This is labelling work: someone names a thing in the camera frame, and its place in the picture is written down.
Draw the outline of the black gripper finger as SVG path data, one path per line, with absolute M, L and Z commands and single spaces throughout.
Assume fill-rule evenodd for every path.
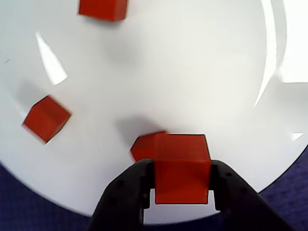
M 144 210 L 154 188 L 154 161 L 142 159 L 127 168 L 104 190 L 88 226 L 89 231 L 141 231 Z
M 281 216 L 227 164 L 213 160 L 209 189 L 225 231 L 291 231 Z

